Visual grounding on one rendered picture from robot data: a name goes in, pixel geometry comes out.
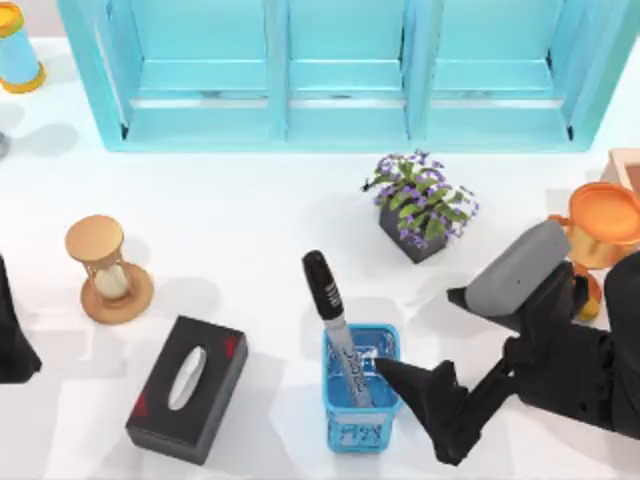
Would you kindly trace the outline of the pale grey rounded box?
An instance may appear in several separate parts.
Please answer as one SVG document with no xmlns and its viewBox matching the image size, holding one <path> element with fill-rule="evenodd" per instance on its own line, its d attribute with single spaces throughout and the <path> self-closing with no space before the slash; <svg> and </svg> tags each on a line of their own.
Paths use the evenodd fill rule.
<svg viewBox="0 0 640 480">
<path fill-rule="evenodd" d="M 570 302 L 573 268 L 566 261 L 568 253 L 559 223 L 545 220 L 530 227 L 465 286 L 468 306 L 487 316 L 516 313 L 521 332 L 532 311 L 552 310 L 545 302 L 556 293 Z"/>
</svg>

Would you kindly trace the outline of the salmon-coloured box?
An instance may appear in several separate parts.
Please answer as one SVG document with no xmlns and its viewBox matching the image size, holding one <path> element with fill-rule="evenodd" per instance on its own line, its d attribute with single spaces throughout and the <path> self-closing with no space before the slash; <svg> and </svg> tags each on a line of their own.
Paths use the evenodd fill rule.
<svg viewBox="0 0 640 480">
<path fill-rule="evenodd" d="M 600 180 L 620 184 L 640 196 L 640 148 L 610 149 Z"/>
</svg>

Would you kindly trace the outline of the purple flower plant pot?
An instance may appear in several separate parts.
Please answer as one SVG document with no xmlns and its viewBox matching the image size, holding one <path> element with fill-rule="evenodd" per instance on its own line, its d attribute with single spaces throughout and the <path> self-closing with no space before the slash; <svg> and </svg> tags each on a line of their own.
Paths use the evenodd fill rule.
<svg viewBox="0 0 640 480">
<path fill-rule="evenodd" d="M 380 227 L 415 264 L 462 237 L 479 211 L 475 194 L 452 185 L 444 165 L 420 150 L 381 158 L 361 190 L 374 188 Z"/>
</svg>

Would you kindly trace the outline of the wooden hourglass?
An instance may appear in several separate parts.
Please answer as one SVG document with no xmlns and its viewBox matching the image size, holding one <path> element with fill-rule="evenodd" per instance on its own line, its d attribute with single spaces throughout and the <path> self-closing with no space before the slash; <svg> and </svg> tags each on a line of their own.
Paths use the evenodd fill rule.
<svg viewBox="0 0 640 480">
<path fill-rule="evenodd" d="M 100 324 L 132 321 L 145 312 L 153 298 L 151 277 L 142 267 L 124 259 L 123 243 L 119 222 L 99 214 L 75 222 L 65 236 L 67 253 L 87 274 L 81 305 Z"/>
</svg>

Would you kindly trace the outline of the orange trophy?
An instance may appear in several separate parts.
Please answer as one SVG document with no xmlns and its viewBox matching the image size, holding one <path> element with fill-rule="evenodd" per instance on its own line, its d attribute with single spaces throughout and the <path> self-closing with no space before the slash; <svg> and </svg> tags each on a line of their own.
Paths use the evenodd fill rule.
<svg viewBox="0 0 640 480">
<path fill-rule="evenodd" d="M 566 217 L 548 218 L 564 229 L 574 272 L 587 280 L 588 300 L 578 318 L 593 320 L 602 290 L 591 272 L 612 267 L 640 246 L 640 197 L 619 184 L 591 182 L 572 193 Z"/>
</svg>

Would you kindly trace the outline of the blue and yellow cup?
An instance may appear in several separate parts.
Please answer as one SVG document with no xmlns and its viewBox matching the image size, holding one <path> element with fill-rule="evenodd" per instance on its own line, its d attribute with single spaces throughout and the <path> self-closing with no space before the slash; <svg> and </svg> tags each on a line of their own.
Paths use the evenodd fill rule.
<svg viewBox="0 0 640 480">
<path fill-rule="evenodd" d="M 45 79 L 20 8 L 0 1 L 0 86 L 12 94 L 25 94 L 38 89 Z"/>
</svg>

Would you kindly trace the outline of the black tissue box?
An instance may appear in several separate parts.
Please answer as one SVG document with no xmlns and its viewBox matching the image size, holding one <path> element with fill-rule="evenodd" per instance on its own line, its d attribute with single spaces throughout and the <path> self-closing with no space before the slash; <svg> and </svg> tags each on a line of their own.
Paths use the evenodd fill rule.
<svg viewBox="0 0 640 480">
<path fill-rule="evenodd" d="M 126 422 L 132 443 L 204 464 L 247 357 L 244 332 L 179 316 Z"/>
</svg>

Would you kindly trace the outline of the light blue rack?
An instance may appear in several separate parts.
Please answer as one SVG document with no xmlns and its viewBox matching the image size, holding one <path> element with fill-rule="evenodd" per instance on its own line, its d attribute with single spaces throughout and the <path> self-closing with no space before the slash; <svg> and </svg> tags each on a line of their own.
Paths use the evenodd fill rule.
<svg viewBox="0 0 640 480">
<path fill-rule="evenodd" d="M 586 150 L 640 0 L 58 0 L 112 151 Z"/>
</svg>

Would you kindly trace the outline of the black marker pen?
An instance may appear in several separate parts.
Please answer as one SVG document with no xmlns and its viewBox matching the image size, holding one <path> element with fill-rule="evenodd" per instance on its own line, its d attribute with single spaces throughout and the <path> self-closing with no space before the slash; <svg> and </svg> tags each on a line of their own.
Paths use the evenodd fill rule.
<svg viewBox="0 0 640 480">
<path fill-rule="evenodd" d="M 358 408 L 373 408 L 375 404 L 345 318 L 342 297 L 324 254 L 319 250 L 307 252 L 302 257 L 302 266 L 353 403 Z"/>
</svg>

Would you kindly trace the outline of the blue mesh pen basket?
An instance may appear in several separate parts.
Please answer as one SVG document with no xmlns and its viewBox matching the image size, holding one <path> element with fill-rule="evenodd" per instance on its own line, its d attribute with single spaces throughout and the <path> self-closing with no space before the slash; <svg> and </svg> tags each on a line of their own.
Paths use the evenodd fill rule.
<svg viewBox="0 0 640 480">
<path fill-rule="evenodd" d="M 377 372 L 375 360 L 400 358 L 399 334 L 391 324 L 355 324 L 350 330 L 374 407 L 354 406 L 339 360 L 330 341 L 324 338 L 322 391 L 327 443 L 337 453 L 379 453 L 388 447 L 402 400 Z"/>
</svg>

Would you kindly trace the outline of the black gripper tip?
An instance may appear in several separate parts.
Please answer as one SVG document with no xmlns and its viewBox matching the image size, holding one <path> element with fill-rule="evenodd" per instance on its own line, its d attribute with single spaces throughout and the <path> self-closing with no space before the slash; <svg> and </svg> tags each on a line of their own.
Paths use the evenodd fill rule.
<svg viewBox="0 0 640 480">
<path fill-rule="evenodd" d="M 41 370 L 42 361 L 26 338 L 11 295 L 0 254 L 0 384 L 23 384 Z"/>
</svg>

